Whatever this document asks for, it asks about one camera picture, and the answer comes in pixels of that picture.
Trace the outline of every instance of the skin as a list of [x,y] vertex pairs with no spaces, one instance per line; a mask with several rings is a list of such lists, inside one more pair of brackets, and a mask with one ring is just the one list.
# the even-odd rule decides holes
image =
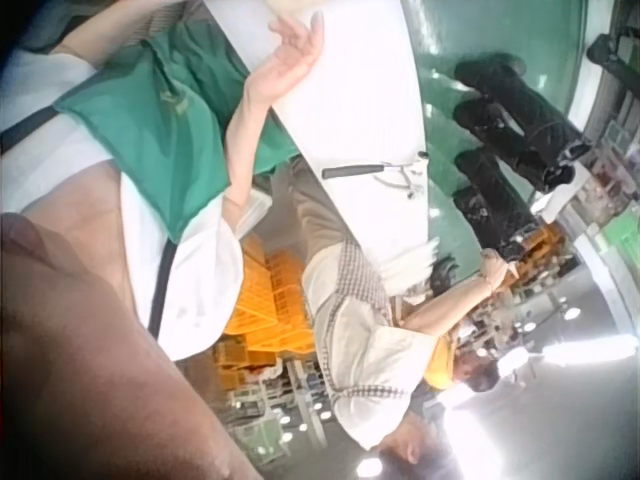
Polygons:
[[3,215],[2,279],[3,415],[53,471],[79,479],[260,478],[62,236]]
[[[513,269],[495,251],[485,250],[482,257],[480,276],[423,305],[409,316],[401,328],[438,337],[455,328],[471,310],[499,289],[507,272]],[[458,381],[468,379],[484,361],[474,352],[458,356],[454,364],[454,378]],[[382,440],[378,449],[391,451],[415,465],[430,447],[424,422],[408,412],[398,428]]]
[[[99,67],[137,25],[170,3],[120,0],[52,54]],[[247,203],[269,108],[308,75],[322,51],[319,16],[311,29],[290,18],[270,28],[282,43],[247,79],[225,139],[231,187],[224,217],[232,226]],[[87,268],[76,248],[95,258],[86,251],[91,242],[72,245],[54,230],[66,231],[2,216],[2,413],[12,431],[62,478],[260,478],[125,307],[101,270],[109,262]]]

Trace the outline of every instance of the stacked crates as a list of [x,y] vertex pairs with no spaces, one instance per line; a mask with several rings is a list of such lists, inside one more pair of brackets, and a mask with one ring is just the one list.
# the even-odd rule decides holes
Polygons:
[[288,252],[267,258],[278,323],[245,334],[249,350],[262,352],[294,351],[313,344],[313,331],[307,319],[301,279],[303,263]]
[[278,323],[271,273],[260,238],[249,235],[243,242],[244,280],[236,309],[224,333],[242,335]]
[[275,365],[280,352],[305,355],[315,350],[301,285],[303,263],[284,251],[267,257],[256,235],[242,242],[242,251],[244,281],[225,328],[234,337],[214,350],[228,387],[241,380],[233,371]]

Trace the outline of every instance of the ceiling light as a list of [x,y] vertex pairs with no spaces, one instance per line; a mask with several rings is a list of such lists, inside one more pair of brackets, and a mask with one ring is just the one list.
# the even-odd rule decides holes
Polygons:
[[580,314],[582,313],[582,310],[580,310],[579,308],[570,308],[569,310],[567,310],[566,312],[564,312],[564,319],[565,320],[575,320],[576,318],[578,318],[580,316]]
[[558,365],[603,363],[635,355],[638,339],[633,335],[615,335],[582,342],[565,342],[542,349],[547,361]]
[[507,352],[507,354],[498,360],[498,371],[501,377],[505,377],[513,373],[522,365],[527,363],[529,352],[524,347],[516,347]]
[[356,470],[360,478],[373,478],[382,473],[382,462],[379,458],[365,458]]

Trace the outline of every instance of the fluorescent light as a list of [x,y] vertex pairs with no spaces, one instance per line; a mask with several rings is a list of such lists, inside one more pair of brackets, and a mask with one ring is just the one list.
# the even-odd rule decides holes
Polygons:
[[373,478],[382,473],[382,462],[379,458],[365,458],[356,470],[360,478]]
[[564,319],[565,320],[575,320],[576,318],[578,318],[580,316],[580,314],[582,313],[582,310],[580,310],[579,308],[570,308],[569,310],[567,310],[564,313]]
[[498,371],[500,376],[510,375],[514,370],[527,363],[529,352],[524,347],[516,347],[498,360]]
[[500,478],[502,458],[470,413],[447,410],[444,428],[465,480]]
[[474,391],[471,390],[467,384],[459,383],[456,386],[439,393],[437,398],[438,401],[446,408],[454,408],[466,402],[474,395]]
[[542,349],[545,359],[558,365],[603,363],[635,355],[638,339],[633,335],[615,335],[582,342],[565,342]]

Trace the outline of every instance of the woman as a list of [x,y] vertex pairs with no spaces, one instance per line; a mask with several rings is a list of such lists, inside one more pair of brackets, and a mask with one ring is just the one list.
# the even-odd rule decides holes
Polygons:
[[[95,92],[110,85],[104,81],[110,75],[126,81],[126,75],[115,69],[127,55],[153,57],[156,51],[149,48],[171,50],[175,44],[170,42],[180,32],[184,38],[196,31],[179,26],[165,37],[145,42],[137,50],[127,50],[110,61],[139,23],[154,10],[171,3],[176,0],[120,0],[70,33],[49,56],[16,54],[3,85],[2,101],[6,109],[3,108],[0,128],[4,131],[52,102],[58,101],[60,105],[59,98],[64,95],[67,102],[62,102],[58,109],[74,114],[81,122],[58,115],[5,152],[3,211],[22,213],[35,224],[62,234],[85,265],[115,288],[120,300],[144,326],[150,318],[163,246],[172,235],[173,240],[180,241],[159,335],[161,347],[175,361],[211,346],[233,312],[242,283],[242,254],[233,232],[247,204],[261,135],[265,124],[272,130],[277,128],[273,119],[269,120],[271,105],[313,68],[322,51],[323,24],[319,15],[314,16],[310,29],[291,18],[272,22],[269,28],[282,38],[281,45],[246,82],[241,78],[242,72],[236,71],[241,78],[237,98],[229,95],[221,100],[235,104],[230,119],[224,118],[217,125],[220,139],[224,139],[220,141],[221,147],[217,148],[213,132],[209,135],[212,140],[207,137],[203,142],[206,145],[196,142],[189,145],[194,156],[212,145],[207,152],[219,154],[220,158],[200,155],[199,160],[226,162],[222,175],[226,182],[191,172],[188,184],[180,186],[180,190],[173,188],[171,181],[180,176],[190,159],[167,155],[158,158],[157,165],[151,165],[155,170],[149,170],[149,162],[143,162],[143,152],[157,149],[165,139],[150,136],[148,125],[120,129],[118,135],[130,135],[139,153],[133,158],[121,158],[113,142],[107,141],[109,132],[93,130],[93,125],[77,113],[87,102],[69,106],[78,98],[82,100],[83,93],[95,100]],[[206,31],[207,26],[197,28],[208,40],[215,38]],[[131,66],[145,68],[141,62],[133,62]],[[215,77],[215,69],[202,70],[206,70],[206,65],[193,75],[204,73]],[[157,77],[157,71],[149,72],[150,78]],[[153,96],[156,87],[157,84],[137,85],[134,95]],[[180,123],[189,117],[189,107],[180,110],[183,104],[172,104],[173,99],[164,94],[158,92],[162,102],[175,108],[178,118],[177,123],[169,125],[166,135],[190,133],[194,125]],[[107,89],[104,99],[106,114],[123,110],[113,108],[117,105],[117,90]],[[215,119],[202,105],[201,102],[199,113],[204,111]],[[149,181],[158,178],[168,181],[156,182],[155,190],[149,189]],[[224,192],[212,194],[213,183],[226,187]],[[196,187],[206,193],[199,200],[206,201],[189,203]],[[169,198],[166,204],[163,197]]]

